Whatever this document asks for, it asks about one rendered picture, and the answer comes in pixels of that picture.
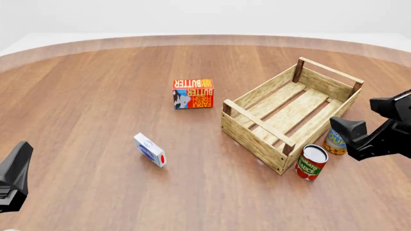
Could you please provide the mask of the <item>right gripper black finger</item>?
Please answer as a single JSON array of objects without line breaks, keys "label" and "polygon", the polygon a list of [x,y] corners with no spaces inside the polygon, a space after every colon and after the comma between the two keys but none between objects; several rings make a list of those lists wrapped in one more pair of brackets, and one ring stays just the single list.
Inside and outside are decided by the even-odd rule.
[{"label": "right gripper black finger", "polygon": [[411,89],[391,98],[372,98],[371,110],[393,120],[411,120]]},{"label": "right gripper black finger", "polygon": [[360,140],[367,137],[365,121],[349,121],[340,117],[331,117],[330,125],[345,143],[349,145],[359,143]]}]

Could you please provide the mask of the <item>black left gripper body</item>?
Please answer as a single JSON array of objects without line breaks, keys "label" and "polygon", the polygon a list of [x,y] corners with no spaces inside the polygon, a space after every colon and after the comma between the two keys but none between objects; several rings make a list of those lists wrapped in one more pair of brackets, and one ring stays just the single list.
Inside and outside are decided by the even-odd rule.
[{"label": "black left gripper body", "polygon": [[14,185],[0,181],[0,213],[20,211],[27,196],[27,182],[17,182]]}]

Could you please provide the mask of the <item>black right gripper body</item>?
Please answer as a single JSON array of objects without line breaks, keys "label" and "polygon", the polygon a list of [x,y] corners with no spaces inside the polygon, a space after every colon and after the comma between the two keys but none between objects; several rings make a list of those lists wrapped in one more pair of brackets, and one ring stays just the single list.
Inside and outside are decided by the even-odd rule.
[{"label": "black right gripper body", "polygon": [[347,144],[347,151],[356,160],[396,154],[411,159],[411,124],[389,119],[359,143]]}]

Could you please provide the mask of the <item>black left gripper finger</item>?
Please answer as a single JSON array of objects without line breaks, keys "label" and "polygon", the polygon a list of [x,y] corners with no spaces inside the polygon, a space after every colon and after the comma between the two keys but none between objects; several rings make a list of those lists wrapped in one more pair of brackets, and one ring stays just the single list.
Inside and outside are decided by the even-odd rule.
[{"label": "black left gripper finger", "polygon": [[33,147],[26,141],[18,143],[0,163],[0,185],[28,192],[28,168]]}]

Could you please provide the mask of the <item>red tomato sauce can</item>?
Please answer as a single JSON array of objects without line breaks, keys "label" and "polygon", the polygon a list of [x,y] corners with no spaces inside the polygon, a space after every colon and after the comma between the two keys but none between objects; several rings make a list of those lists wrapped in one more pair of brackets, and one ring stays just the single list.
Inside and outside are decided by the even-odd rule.
[{"label": "red tomato sauce can", "polygon": [[313,181],[324,169],[328,159],[328,154],[323,148],[308,144],[303,147],[302,153],[296,161],[295,172],[299,177]]}]

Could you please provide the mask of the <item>wooden slat tray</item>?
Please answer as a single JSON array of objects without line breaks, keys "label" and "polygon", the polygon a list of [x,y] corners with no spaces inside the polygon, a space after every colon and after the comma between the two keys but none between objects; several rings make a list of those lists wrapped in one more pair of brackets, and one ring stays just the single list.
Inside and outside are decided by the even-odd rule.
[{"label": "wooden slat tray", "polygon": [[279,175],[356,101],[363,80],[310,59],[223,102],[221,129]]}]

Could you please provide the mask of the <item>soup can blue yellow label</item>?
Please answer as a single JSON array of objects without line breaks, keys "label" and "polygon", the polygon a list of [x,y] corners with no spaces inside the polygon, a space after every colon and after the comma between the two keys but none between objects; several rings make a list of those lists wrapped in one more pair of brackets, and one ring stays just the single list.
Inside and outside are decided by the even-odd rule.
[{"label": "soup can blue yellow label", "polygon": [[347,152],[346,143],[343,138],[332,128],[330,128],[325,137],[323,146],[326,151],[335,155],[344,155]]}]

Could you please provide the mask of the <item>white blue small box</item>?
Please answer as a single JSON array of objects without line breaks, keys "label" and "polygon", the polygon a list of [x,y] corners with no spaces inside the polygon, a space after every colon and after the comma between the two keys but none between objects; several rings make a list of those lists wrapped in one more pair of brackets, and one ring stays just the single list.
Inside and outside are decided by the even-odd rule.
[{"label": "white blue small box", "polygon": [[166,155],[164,150],[158,147],[149,138],[144,136],[142,133],[138,133],[134,136],[134,140],[137,145],[137,149],[148,159],[150,159],[158,167],[163,167],[166,161]]}]

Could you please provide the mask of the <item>red butter box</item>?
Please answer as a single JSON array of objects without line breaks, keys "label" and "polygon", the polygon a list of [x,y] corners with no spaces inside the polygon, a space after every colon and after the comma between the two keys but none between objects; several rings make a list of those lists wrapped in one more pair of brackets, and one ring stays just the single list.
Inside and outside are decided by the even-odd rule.
[{"label": "red butter box", "polygon": [[174,109],[212,108],[214,84],[212,79],[173,81]]}]

